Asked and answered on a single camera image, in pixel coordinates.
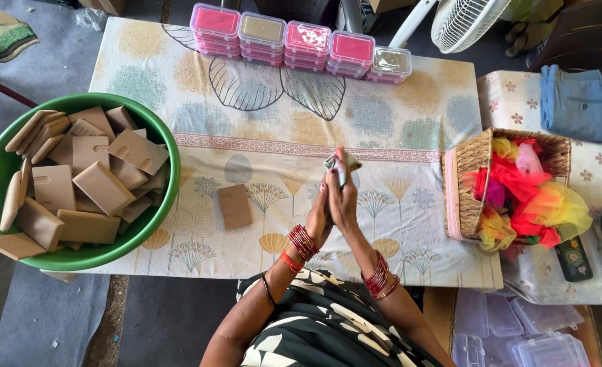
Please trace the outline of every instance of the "floral tablecloth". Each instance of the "floral tablecloth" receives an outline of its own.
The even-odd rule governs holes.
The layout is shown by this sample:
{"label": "floral tablecloth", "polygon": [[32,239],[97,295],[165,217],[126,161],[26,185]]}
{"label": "floral tablecloth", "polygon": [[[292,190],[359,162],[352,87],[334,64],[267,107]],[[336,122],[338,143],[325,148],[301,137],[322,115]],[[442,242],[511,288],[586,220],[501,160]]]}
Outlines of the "floral tablecloth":
{"label": "floral tablecloth", "polygon": [[[478,79],[482,125],[538,131],[541,128],[540,74],[496,71]],[[587,203],[592,216],[602,213],[602,144],[572,141],[569,186]],[[564,279],[554,249],[524,246],[516,260],[501,257],[504,281],[539,304],[602,304],[602,262],[593,230],[582,236],[593,278],[577,283]]]}
{"label": "floral tablecloth", "polygon": [[[151,108],[182,157],[176,203],[132,253],[86,272],[247,278],[289,244],[340,144],[366,238],[407,285],[502,287],[499,256],[446,238],[441,151],[481,131],[470,63],[413,57],[399,86],[205,57],[189,28],[111,18],[90,91]],[[253,224],[224,230],[217,189],[246,184]],[[359,280],[338,230],[308,266]]]}

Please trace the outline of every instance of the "mobile phone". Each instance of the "mobile phone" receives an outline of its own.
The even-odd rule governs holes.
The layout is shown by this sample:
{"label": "mobile phone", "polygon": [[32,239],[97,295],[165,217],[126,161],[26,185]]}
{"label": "mobile phone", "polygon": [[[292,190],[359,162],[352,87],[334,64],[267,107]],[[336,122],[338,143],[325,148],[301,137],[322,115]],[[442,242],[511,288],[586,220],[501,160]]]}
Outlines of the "mobile phone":
{"label": "mobile phone", "polygon": [[582,239],[575,236],[555,246],[564,279],[570,282],[588,280],[593,278],[589,258],[584,252]]}

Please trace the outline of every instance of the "woman's hand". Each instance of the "woman's hand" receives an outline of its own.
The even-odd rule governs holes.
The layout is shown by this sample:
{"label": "woman's hand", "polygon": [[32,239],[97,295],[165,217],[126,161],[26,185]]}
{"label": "woman's hand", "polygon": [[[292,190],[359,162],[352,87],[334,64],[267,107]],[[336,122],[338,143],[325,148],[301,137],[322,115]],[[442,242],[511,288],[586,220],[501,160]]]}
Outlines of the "woman's hand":
{"label": "woman's hand", "polygon": [[326,176],[321,180],[319,192],[315,201],[312,203],[312,208],[307,213],[305,220],[305,231],[312,238],[317,249],[324,246],[326,239],[330,235],[330,230],[333,229],[332,223],[326,223],[326,199],[329,197],[328,188],[326,187]]}
{"label": "woman's hand", "polygon": [[338,229],[346,234],[346,232],[359,229],[356,218],[358,189],[355,188],[351,179],[351,170],[347,163],[344,147],[338,147],[335,153],[338,156],[339,164],[345,168],[346,183],[344,187],[339,187],[339,174],[335,168],[331,169],[326,175],[326,185],[329,188],[330,216]]}

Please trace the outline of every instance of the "woman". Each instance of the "woman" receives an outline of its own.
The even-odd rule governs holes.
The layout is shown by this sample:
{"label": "woman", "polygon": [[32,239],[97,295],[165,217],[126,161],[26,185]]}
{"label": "woman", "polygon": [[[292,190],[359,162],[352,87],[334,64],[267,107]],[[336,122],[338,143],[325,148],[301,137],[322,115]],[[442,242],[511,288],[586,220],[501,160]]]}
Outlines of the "woman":
{"label": "woman", "polygon": [[[347,167],[344,149],[336,154]],[[455,367],[398,277],[362,235],[358,191],[346,171],[341,189],[338,171],[326,174],[305,228],[290,232],[291,245],[264,277],[239,283],[239,301],[208,343],[202,367]],[[353,250],[380,313],[353,292],[352,283],[302,269],[333,225]]]}

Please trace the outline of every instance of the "red bangle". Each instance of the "red bangle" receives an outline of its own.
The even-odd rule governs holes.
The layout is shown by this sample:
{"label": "red bangle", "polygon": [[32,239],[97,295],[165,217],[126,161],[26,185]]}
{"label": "red bangle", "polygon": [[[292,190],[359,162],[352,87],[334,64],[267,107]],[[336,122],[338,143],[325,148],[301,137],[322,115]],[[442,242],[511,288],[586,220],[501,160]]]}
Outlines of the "red bangle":
{"label": "red bangle", "polygon": [[389,266],[387,265],[383,255],[379,251],[376,251],[376,254],[378,254],[378,264],[373,272],[373,275],[369,279],[364,279],[364,275],[362,272],[360,272],[360,278],[362,278],[362,281],[369,290],[369,294],[371,294],[371,296],[380,293],[385,285],[387,273],[389,272]]}
{"label": "red bangle", "polygon": [[287,238],[290,239],[292,245],[297,248],[299,254],[304,259],[304,261],[310,261],[312,257],[319,252],[319,250],[315,247],[314,242],[312,242],[312,238],[308,236],[307,232],[301,225],[296,225],[292,230],[287,234]]}
{"label": "red bangle", "polygon": [[290,269],[295,273],[300,273],[303,269],[303,264],[295,263],[285,251],[281,252],[280,259],[283,260],[284,263],[288,264]]}
{"label": "red bangle", "polygon": [[379,300],[382,300],[383,298],[391,295],[392,292],[394,292],[394,290],[396,289],[396,287],[398,287],[398,285],[401,283],[401,279],[399,279],[398,276],[394,275],[394,279],[396,279],[394,284],[392,284],[392,286],[389,287],[389,289],[387,289],[385,292],[381,293],[378,296],[371,296],[373,298],[373,300],[379,301]]}

